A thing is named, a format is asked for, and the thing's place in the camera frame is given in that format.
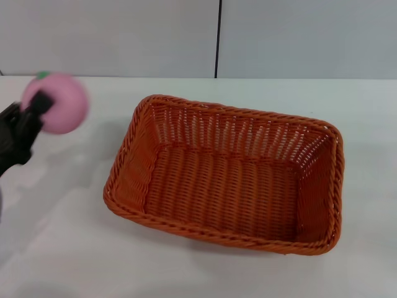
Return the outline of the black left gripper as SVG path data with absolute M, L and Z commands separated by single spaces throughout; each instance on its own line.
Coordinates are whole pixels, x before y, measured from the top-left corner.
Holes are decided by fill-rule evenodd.
M 41 120 L 53 105 L 54 100 L 47 93 L 37 91 L 26 111 L 14 102 L 1 112 L 1 176 L 31 159 L 32 146 L 43 127 Z

